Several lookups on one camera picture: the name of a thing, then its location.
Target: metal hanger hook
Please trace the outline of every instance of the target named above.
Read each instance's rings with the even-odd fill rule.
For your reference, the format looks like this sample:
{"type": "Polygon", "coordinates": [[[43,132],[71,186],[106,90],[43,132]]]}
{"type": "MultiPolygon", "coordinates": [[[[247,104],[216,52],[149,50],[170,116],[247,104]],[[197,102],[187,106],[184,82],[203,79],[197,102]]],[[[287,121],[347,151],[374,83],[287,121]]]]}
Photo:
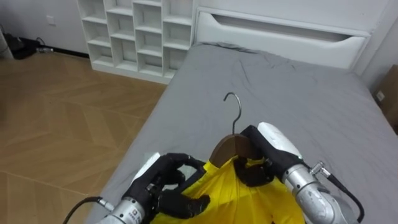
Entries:
{"type": "Polygon", "coordinates": [[[241,105],[241,101],[239,100],[239,97],[238,97],[235,93],[233,93],[233,92],[227,93],[227,94],[225,95],[225,97],[224,97],[224,101],[227,99],[227,97],[228,97],[229,95],[234,95],[235,98],[236,98],[236,100],[238,101],[238,105],[239,105],[239,115],[238,115],[238,117],[234,120],[234,122],[232,123],[232,134],[235,134],[235,123],[236,123],[236,122],[238,121],[238,119],[241,117],[241,114],[242,114],[242,105],[241,105]]]}

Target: white headboard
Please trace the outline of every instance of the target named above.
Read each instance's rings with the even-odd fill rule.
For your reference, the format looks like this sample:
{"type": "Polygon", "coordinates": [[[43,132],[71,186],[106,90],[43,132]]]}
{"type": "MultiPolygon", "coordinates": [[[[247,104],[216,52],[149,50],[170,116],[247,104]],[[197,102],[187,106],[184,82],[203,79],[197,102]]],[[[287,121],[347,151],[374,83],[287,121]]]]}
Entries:
{"type": "Polygon", "coordinates": [[[367,32],[198,7],[197,42],[226,42],[292,60],[352,68],[367,32]]]}

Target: wooden floor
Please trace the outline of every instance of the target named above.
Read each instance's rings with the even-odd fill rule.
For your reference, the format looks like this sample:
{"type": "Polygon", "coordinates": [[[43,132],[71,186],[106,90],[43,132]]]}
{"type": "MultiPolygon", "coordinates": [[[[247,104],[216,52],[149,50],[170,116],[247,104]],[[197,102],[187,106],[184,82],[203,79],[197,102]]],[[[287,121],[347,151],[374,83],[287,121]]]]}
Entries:
{"type": "Polygon", "coordinates": [[[66,55],[0,60],[0,223],[61,223],[98,195],[164,89],[66,55]]]}

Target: brown box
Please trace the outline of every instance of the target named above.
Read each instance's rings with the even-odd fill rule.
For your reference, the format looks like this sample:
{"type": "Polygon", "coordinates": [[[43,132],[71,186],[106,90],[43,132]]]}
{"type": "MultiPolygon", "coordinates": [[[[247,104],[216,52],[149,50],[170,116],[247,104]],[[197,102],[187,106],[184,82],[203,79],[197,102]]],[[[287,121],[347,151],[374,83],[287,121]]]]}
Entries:
{"type": "Polygon", "coordinates": [[[398,65],[393,65],[375,91],[375,99],[388,122],[398,131],[398,65]]]}

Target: mattress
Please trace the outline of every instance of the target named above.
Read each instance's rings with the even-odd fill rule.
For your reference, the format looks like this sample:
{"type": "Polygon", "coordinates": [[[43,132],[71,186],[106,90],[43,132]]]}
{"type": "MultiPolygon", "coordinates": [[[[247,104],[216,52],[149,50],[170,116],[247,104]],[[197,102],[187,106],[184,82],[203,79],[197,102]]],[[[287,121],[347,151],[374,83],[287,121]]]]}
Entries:
{"type": "MultiPolygon", "coordinates": [[[[325,162],[360,199],[362,223],[396,223],[398,139],[359,78],[346,70],[220,44],[188,51],[101,195],[117,204],[152,152],[184,152],[206,161],[231,134],[238,115],[233,97],[223,101],[229,91],[242,103],[237,132],[261,121],[273,124],[308,164],[325,162]]],[[[86,222],[95,223],[105,214],[95,206],[86,222]]]]}

